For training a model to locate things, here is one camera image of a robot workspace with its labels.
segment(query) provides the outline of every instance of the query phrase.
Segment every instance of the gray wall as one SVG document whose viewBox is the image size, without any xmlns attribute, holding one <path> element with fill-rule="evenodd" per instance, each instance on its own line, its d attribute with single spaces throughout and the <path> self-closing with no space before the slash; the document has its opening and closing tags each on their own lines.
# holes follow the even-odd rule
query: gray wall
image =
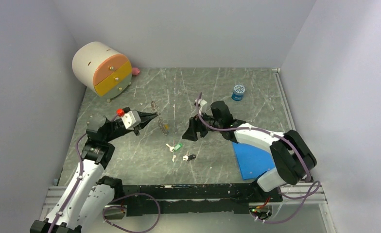
<svg viewBox="0 0 381 233">
<path fill-rule="evenodd" d="M 81 47 L 139 67 L 280 67 L 315 0 L 54 0 Z"/>
<path fill-rule="evenodd" d="M 317 0 L 281 69 L 338 232 L 381 232 L 381 0 Z"/>
<path fill-rule="evenodd" d="M 0 1 L 0 233 L 29 232 L 60 174 L 84 87 L 49 1 Z"/>
</svg>

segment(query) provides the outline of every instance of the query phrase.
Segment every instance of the marble surface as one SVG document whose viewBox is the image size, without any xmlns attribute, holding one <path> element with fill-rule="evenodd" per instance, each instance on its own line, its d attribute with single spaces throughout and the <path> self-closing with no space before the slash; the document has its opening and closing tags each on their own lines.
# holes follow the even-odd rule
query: marble surface
<svg viewBox="0 0 381 233">
<path fill-rule="evenodd" d="M 232 89 L 243 84 L 246 92 L 242 101 L 231 99 Z M 117 177 L 123 184 L 186 184 L 241 183 L 243 181 L 231 142 L 219 133 L 209 132 L 197 142 L 182 140 L 189 118 L 196 114 L 193 101 L 200 92 L 210 105 L 223 100 L 233 116 L 254 126 L 271 131 L 289 130 L 285 106 L 271 69 L 267 68 L 143 68 L 132 78 L 132 84 L 118 97 L 107 103 L 87 89 L 78 115 L 70 148 L 63 166 L 59 185 L 67 185 L 76 171 L 74 149 L 77 138 L 86 130 L 91 114 L 102 113 L 109 119 L 118 108 L 130 107 L 151 112 L 151 101 L 169 126 L 165 136 L 153 120 L 140 136 L 133 133 L 113 140 L 116 147 L 104 175 Z M 173 154 L 165 145 L 182 143 Z M 85 140 L 81 141 L 82 149 Z M 189 151 L 197 158 L 183 161 Z"/>
</svg>

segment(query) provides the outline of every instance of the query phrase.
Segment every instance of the pink object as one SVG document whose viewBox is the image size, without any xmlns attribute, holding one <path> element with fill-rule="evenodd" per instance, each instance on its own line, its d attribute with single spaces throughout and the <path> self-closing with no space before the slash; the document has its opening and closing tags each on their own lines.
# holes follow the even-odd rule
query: pink object
<svg viewBox="0 0 381 233">
<path fill-rule="evenodd" d="M 140 73 L 139 68 L 136 68 L 136 67 L 132 68 L 132 74 L 133 75 L 138 75 L 139 73 Z"/>
</svg>

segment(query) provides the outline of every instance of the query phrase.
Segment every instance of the blue mat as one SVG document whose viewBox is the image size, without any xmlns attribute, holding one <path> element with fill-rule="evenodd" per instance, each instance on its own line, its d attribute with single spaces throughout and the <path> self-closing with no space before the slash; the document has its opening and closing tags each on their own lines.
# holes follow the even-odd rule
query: blue mat
<svg viewBox="0 0 381 233">
<path fill-rule="evenodd" d="M 248 144 L 232 144 L 239 163 L 242 179 L 257 178 L 260 174 L 275 167 L 270 153 Z"/>
</svg>

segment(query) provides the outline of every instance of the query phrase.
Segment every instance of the wall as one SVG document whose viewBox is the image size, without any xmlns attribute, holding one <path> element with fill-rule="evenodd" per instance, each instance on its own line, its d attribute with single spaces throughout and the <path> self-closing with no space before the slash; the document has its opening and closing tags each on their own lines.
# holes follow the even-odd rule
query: wall
<svg viewBox="0 0 381 233">
<path fill-rule="evenodd" d="M 317 0 L 281 70 L 338 232 L 381 232 L 381 0 Z"/>
<path fill-rule="evenodd" d="M 29 232 L 60 174 L 84 87 L 49 1 L 0 1 L 0 233 Z"/>
<path fill-rule="evenodd" d="M 54 0 L 78 45 L 139 67 L 280 67 L 315 0 Z"/>
</svg>

